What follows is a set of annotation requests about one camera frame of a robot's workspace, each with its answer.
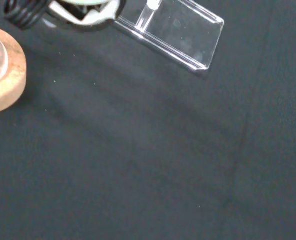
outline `acrylic display stand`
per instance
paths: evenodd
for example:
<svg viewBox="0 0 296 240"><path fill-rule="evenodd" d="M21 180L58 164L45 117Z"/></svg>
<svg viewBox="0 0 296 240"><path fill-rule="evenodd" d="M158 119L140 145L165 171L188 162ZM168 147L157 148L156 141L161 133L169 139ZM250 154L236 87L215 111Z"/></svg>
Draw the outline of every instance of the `acrylic display stand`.
<svg viewBox="0 0 296 240"><path fill-rule="evenodd" d="M223 25L193 0L127 0L115 21L122 32L196 73L209 68Z"/></svg>

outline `round cork coaster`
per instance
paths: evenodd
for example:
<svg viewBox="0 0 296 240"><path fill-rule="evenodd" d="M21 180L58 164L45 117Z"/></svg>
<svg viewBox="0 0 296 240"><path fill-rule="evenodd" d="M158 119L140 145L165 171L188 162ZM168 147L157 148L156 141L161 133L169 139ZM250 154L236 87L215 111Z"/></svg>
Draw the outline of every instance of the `round cork coaster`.
<svg viewBox="0 0 296 240"><path fill-rule="evenodd" d="M0 29L0 41L8 54L8 69L0 79L0 111L10 107L22 95L26 85L27 62L19 43Z"/></svg>

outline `black tablecloth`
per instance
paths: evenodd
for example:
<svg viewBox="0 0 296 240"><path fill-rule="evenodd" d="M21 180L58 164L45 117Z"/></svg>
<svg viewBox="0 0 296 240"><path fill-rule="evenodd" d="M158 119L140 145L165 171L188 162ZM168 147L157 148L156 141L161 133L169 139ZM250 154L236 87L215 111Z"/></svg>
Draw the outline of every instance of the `black tablecloth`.
<svg viewBox="0 0 296 240"><path fill-rule="evenodd" d="M194 76L108 28L20 32L0 113L0 239L296 239L296 0L223 17Z"/></svg>

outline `white object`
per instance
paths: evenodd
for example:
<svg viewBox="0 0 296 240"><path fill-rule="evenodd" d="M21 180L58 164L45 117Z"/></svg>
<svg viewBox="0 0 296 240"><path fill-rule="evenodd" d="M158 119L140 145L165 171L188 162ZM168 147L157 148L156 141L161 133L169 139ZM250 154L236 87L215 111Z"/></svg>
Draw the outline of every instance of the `white object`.
<svg viewBox="0 0 296 240"><path fill-rule="evenodd" d="M119 5L120 0L109 0L100 12L95 9L91 9L82 20L79 20L75 16L73 16L57 1L52 1L49 5L49 9L60 15L63 19L75 25L91 26L98 25L108 19L114 20L116 18L116 13Z"/></svg>
<svg viewBox="0 0 296 240"><path fill-rule="evenodd" d="M63 0L70 4L75 5L98 5L107 3L109 0Z"/></svg>

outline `clear acrylic stand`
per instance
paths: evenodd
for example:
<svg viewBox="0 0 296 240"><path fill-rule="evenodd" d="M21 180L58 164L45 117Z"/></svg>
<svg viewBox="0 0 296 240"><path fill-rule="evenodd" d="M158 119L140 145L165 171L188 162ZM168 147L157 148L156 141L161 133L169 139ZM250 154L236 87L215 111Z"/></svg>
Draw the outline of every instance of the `clear acrylic stand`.
<svg viewBox="0 0 296 240"><path fill-rule="evenodd" d="M127 0L115 26L193 72L207 70L224 21L193 0Z"/></svg>

